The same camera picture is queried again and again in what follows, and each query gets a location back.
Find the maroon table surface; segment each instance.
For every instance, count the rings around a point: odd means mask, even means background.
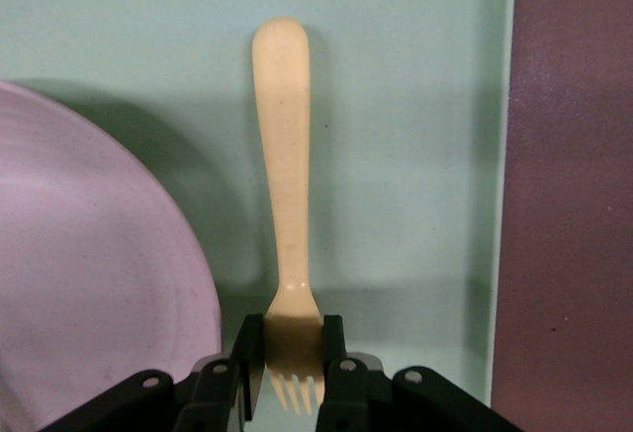
[[[493,407],[633,431],[633,0],[515,0]]]

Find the tray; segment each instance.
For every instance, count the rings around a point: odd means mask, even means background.
[[[312,52],[311,266],[349,348],[491,388],[513,0],[0,0],[0,78],[114,136],[214,272],[229,344],[276,285],[250,45]],[[251,429],[313,430],[264,388]]]

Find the fork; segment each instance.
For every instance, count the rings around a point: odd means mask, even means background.
[[[312,414],[311,383],[324,395],[322,320],[310,289],[308,182],[310,52],[295,20],[264,24],[252,48],[255,100],[273,211],[279,287],[264,317],[266,365],[286,411],[301,414],[297,387]]]

